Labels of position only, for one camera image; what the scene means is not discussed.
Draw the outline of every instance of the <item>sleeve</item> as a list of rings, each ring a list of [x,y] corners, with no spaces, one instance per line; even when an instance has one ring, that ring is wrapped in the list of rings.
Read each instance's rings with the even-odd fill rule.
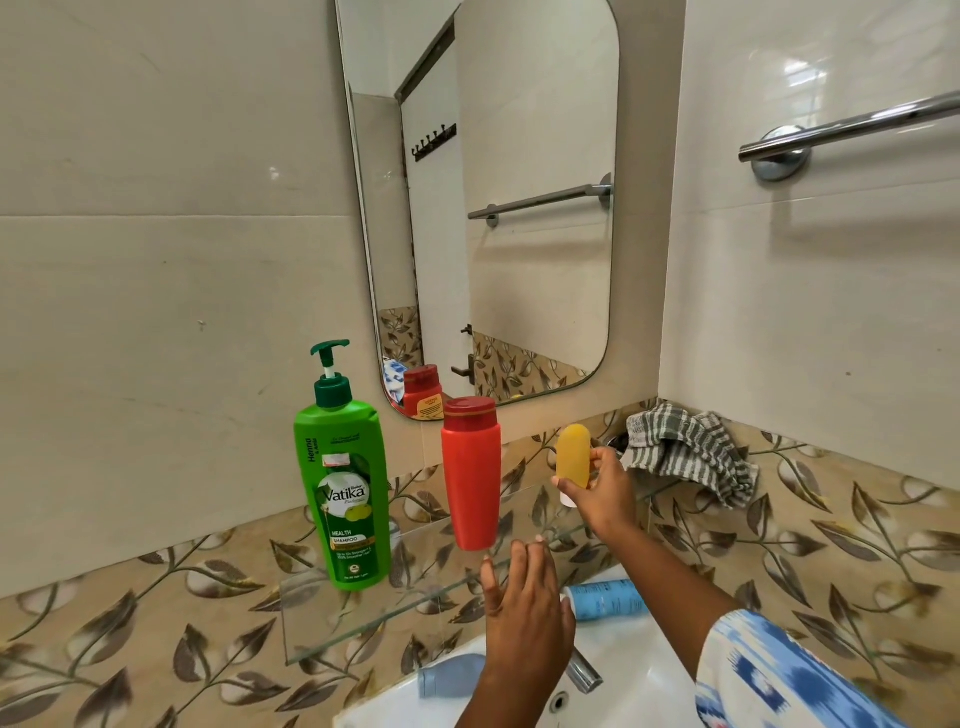
[[[708,728],[905,728],[772,622],[742,610],[720,618],[697,669]]]

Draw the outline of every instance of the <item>blue bottle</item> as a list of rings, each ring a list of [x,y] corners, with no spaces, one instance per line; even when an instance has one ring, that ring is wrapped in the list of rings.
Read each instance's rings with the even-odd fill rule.
[[[630,579],[566,587],[564,594],[570,600],[577,621],[650,614]]]
[[[470,654],[422,667],[417,673],[420,698],[471,697],[486,663],[486,655]]]

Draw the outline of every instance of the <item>faucet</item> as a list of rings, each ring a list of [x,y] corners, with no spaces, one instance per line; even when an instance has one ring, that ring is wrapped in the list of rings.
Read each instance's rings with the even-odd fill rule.
[[[570,682],[576,686],[576,689],[584,695],[588,695],[603,685],[603,678],[600,673],[589,663],[586,657],[574,646],[573,656],[566,666],[566,676]]]

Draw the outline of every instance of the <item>washbasin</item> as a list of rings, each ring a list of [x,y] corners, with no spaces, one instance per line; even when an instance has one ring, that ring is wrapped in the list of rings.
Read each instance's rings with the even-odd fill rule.
[[[621,567],[591,581],[625,578]],[[577,692],[564,676],[538,726],[630,726],[630,728],[703,728],[694,706],[694,685],[649,616],[580,624],[577,648],[603,676],[589,695]],[[483,637],[456,654],[486,652]],[[450,728],[468,701],[420,700],[416,676],[341,713],[336,728]]]

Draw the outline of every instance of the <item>gray striped cloth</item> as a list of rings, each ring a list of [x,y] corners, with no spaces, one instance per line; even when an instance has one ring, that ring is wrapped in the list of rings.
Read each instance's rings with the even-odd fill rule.
[[[745,508],[760,468],[748,463],[713,412],[691,415],[664,402],[627,419],[624,468],[691,480],[710,488],[727,508]]]

